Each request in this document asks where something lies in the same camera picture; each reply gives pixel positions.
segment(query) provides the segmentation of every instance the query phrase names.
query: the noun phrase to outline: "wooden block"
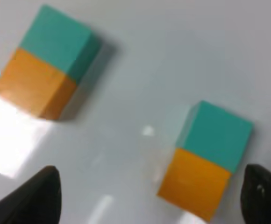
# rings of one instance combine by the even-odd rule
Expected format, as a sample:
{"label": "wooden block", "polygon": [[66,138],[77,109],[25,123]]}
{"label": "wooden block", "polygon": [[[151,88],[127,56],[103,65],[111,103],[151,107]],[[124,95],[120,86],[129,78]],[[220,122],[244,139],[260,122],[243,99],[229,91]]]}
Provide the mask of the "wooden block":
{"label": "wooden block", "polygon": [[0,77],[2,98],[45,119],[58,119],[76,87],[62,71],[21,48]]}
{"label": "wooden block", "polygon": [[176,147],[235,172],[253,124],[222,108],[201,101],[185,122]]}
{"label": "wooden block", "polygon": [[77,84],[101,43],[84,24],[44,5],[20,47],[67,74]]}
{"label": "wooden block", "polygon": [[177,148],[158,195],[210,221],[230,176],[224,168]]}

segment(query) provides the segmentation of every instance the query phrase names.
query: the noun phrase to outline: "block face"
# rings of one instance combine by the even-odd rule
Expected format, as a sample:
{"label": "block face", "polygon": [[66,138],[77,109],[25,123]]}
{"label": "block face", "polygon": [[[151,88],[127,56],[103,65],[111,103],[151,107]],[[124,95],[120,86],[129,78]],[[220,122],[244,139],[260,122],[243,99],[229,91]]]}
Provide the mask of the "block face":
{"label": "block face", "polygon": [[100,43],[83,24],[49,6],[43,6],[20,47],[78,83],[95,58]]}
{"label": "block face", "polygon": [[49,118],[57,119],[61,109],[51,112],[52,105],[61,98],[63,108],[75,89],[63,72],[23,49],[16,50],[0,77],[0,96],[37,117],[53,113]]}
{"label": "block face", "polygon": [[231,173],[184,149],[176,149],[158,195],[210,221]]}
{"label": "block face", "polygon": [[201,101],[182,148],[235,172],[249,139],[252,123]]}

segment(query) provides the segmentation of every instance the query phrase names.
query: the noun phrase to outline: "orange cube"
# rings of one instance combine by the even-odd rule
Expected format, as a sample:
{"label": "orange cube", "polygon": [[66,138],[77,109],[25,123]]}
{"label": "orange cube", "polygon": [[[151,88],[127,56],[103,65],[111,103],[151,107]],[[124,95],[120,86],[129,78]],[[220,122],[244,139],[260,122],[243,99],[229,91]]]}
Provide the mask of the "orange cube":
{"label": "orange cube", "polygon": [[45,119],[58,119],[76,88],[65,73],[21,48],[0,77],[0,97]]}
{"label": "orange cube", "polygon": [[176,149],[158,195],[210,221],[231,173],[184,149]]}

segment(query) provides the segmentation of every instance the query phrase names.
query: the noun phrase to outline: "block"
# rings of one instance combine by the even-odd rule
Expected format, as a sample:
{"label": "block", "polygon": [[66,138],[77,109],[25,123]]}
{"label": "block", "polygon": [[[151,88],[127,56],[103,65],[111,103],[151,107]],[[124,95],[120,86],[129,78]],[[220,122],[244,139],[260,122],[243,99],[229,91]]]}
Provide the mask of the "block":
{"label": "block", "polygon": [[58,119],[76,88],[62,71],[21,48],[0,77],[1,98],[45,119]]}
{"label": "block", "polygon": [[206,101],[189,112],[176,147],[235,172],[253,124]]}
{"label": "block", "polygon": [[78,84],[100,45],[90,28],[44,5],[20,47],[61,70]]}
{"label": "block", "polygon": [[177,148],[157,195],[210,221],[230,176],[224,168]]}

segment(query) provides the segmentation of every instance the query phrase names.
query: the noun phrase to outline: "white surface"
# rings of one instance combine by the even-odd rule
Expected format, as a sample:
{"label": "white surface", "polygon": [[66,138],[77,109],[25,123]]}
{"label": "white surface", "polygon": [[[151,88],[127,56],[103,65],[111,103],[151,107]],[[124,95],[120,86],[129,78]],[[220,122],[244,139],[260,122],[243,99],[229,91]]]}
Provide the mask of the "white surface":
{"label": "white surface", "polygon": [[[42,3],[0,0],[0,71]],[[185,223],[182,211],[155,193],[188,106],[206,99],[256,123],[213,220],[242,224],[245,164],[271,169],[271,0],[47,3],[91,24],[116,53],[75,120],[52,124],[16,175],[0,173],[0,199],[52,164],[62,178],[61,224]]]}

